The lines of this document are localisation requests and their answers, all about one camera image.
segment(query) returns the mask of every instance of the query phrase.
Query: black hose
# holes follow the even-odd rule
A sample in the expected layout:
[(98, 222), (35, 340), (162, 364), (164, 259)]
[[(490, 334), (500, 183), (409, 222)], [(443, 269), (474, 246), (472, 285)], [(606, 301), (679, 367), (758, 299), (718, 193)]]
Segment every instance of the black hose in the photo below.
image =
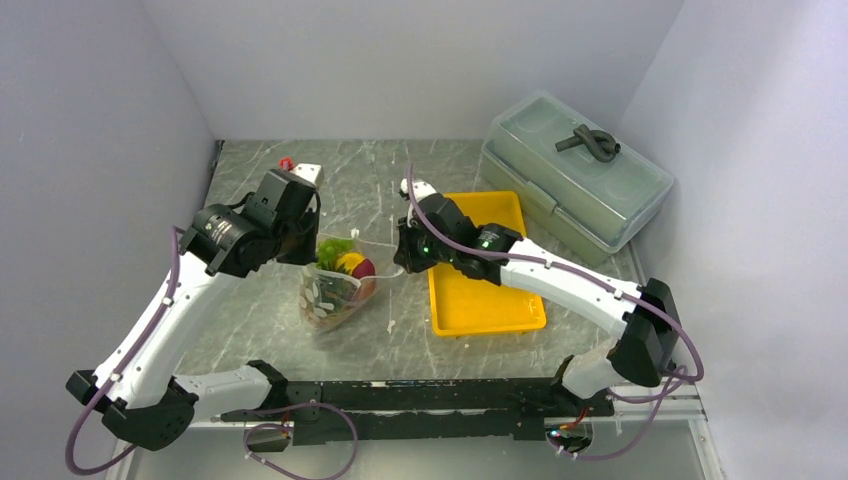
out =
[(572, 133), (574, 133), (573, 137), (566, 138), (554, 145), (557, 152), (568, 150), (578, 145), (585, 145), (586, 149), (589, 150), (589, 153), (597, 161), (607, 163), (611, 162), (615, 158), (615, 155), (621, 151), (621, 145), (612, 138), (612, 135), (603, 130), (589, 130), (586, 124), (581, 124)]

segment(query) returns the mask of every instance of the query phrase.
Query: yellow tray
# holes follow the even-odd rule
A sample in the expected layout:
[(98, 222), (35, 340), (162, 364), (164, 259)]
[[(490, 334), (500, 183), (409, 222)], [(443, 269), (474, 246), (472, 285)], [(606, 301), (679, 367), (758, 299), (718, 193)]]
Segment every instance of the yellow tray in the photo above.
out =
[[(476, 225), (499, 223), (526, 235), (515, 192), (449, 193)], [(520, 333), (545, 327), (542, 297), (484, 280), (471, 280), (447, 264), (428, 271), (433, 332), (440, 337)]]

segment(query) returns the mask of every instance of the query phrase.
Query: plastic bag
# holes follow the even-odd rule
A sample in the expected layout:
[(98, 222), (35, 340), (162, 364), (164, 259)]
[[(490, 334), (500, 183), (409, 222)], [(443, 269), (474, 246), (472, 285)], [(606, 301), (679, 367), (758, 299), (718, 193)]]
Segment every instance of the plastic bag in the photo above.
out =
[(300, 316), (319, 331), (337, 327), (382, 291), (389, 280), (403, 273), (403, 269), (392, 261), (394, 246), (328, 235), (319, 235), (319, 245), (326, 239), (352, 242), (350, 251), (370, 260), (376, 274), (357, 279), (321, 269), (314, 263), (304, 266), (298, 295)]

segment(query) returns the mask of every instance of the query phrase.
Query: gray marble surface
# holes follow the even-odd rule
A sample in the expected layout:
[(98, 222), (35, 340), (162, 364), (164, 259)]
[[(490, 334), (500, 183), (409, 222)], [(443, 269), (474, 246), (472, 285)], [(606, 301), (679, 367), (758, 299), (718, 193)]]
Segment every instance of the gray marble surface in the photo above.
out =
[[(396, 240), (394, 219), (407, 203), (397, 194), (407, 162), (416, 177), (441, 192), (493, 190), (480, 177), (479, 140), (238, 141), (226, 142), (207, 204), (233, 203), (254, 190), (279, 159), (325, 168), (321, 232), (382, 243)], [(544, 248), (579, 261), (526, 218), (528, 236)], [(637, 280), (630, 249), (596, 271)], [(178, 372), (230, 370), (260, 358), (291, 380), (389, 380), (550, 376), (562, 359), (606, 338), (591, 322), (545, 304), (548, 324), (526, 334), (442, 338), (433, 333), (427, 275), (402, 275), (337, 329), (318, 333), (300, 319), (298, 267), (269, 264), (239, 284)]]

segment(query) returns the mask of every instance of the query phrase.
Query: gray wall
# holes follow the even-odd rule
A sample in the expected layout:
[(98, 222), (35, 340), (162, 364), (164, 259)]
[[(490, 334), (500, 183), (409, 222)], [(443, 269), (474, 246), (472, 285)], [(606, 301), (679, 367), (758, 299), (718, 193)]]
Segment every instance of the gray wall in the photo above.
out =
[[(72, 477), (65, 380), (150, 300), (212, 151), (140, 2), (0, 2), (0, 478)], [(86, 466), (114, 445), (91, 425)]]
[(144, 0), (218, 138), (482, 138), (545, 88), (615, 127), (682, 0)]
[(848, 6), (781, 3), (687, 2), (619, 133), (677, 177), (638, 247), (729, 478), (844, 479)]

